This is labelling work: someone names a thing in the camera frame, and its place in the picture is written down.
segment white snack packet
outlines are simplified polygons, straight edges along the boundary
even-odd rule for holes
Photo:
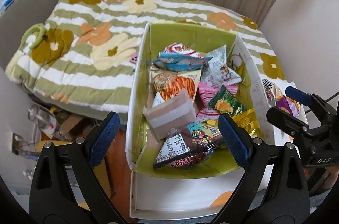
[[[200,81],[211,86],[221,87],[236,84],[242,81],[241,77],[227,66],[227,47],[221,46],[206,53],[206,57],[212,57],[208,66],[201,74]]]

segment green hair tie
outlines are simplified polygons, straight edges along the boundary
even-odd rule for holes
[[[35,41],[30,45],[30,48],[33,49],[37,47],[42,41],[42,36],[46,33],[45,25],[42,23],[34,24],[23,34],[23,37],[21,39],[21,46],[23,46],[27,38],[36,31],[38,31],[39,33],[35,38]]]

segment yellow snack wrapper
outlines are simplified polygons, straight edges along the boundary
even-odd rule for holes
[[[244,128],[252,138],[262,138],[259,122],[255,115],[254,108],[251,108],[239,115],[233,116],[232,119],[235,121],[238,127]],[[209,120],[205,122],[209,125],[218,125],[218,120]]]
[[[201,70],[169,72],[151,70],[152,80],[157,91],[152,107],[175,97],[181,89],[186,89],[189,98],[194,100],[197,93]]]

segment nutrition label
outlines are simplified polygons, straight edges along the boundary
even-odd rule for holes
[[[189,151],[181,134],[167,139],[156,158],[158,163]]]

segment blue gripper pad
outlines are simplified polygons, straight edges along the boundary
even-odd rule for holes
[[[101,133],[90,148],[88,163],[90,168],[94,168],[101,164],[119,128],[120,117],[117,113],[111,117],[103,128],[101,128],[101,126],[97,128],[101,129]]]
[[[227,147],[231,151],[235,161],[237,162],[237,165],[240,167],[243,167],[244,169],[247,169],[250,166],[250,156],[252,154],[251,144],[249,144],[249,140],[247,142],[247,146],[242,141],[241,137],[250,137],[246,130],[239,128],[235,122],[232,120],[231,117],[225,116],[226,114],[223,114],[219,117],[218,120],[218,127],[219,131],[225,140]],[[234,126],[236,127],[236,130],[240,133],[242,133],[244,130],[247,135],[238,135],[236,130],[234,129]]]
[[[312,96],[310,94],[306,94],[292,86],[286,88],[285,94],[287,97],[290,97],[291,99],[296,100],[305,106],[310,106],[313,103]]]

